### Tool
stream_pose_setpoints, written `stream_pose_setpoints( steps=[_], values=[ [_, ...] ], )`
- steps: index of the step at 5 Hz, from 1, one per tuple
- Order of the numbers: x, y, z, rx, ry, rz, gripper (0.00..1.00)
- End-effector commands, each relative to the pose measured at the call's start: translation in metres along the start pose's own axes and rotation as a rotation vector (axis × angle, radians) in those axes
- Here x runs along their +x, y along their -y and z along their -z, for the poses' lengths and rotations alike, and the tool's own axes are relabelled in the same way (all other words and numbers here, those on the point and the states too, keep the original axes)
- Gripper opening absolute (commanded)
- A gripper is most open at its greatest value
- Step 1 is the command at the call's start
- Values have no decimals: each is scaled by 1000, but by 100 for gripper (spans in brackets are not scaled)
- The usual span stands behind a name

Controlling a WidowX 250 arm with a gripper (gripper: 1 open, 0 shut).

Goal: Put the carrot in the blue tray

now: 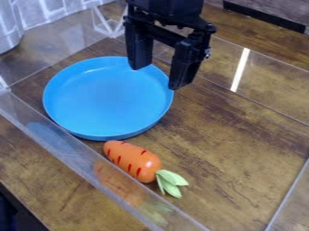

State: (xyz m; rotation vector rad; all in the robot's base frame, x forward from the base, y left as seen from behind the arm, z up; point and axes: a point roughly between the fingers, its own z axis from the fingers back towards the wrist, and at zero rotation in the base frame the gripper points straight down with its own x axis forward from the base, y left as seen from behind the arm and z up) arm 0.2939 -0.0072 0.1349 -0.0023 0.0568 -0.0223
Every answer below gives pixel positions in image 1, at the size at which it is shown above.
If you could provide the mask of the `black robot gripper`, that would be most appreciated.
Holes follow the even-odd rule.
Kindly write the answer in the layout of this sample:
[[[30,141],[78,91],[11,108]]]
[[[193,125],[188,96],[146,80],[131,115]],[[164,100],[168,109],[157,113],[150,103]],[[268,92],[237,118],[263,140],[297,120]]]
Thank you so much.
[[[154,40],[180,41],[172,61],[169,88],[177,90],[192,84],[201,64],[210,56],[210,38],[217,28],[201,14],[204,0],[126,0],[126,46],[130,67],[142,69],[153,62]],[[173,25],[190,28],[184,40],[165,29]]]

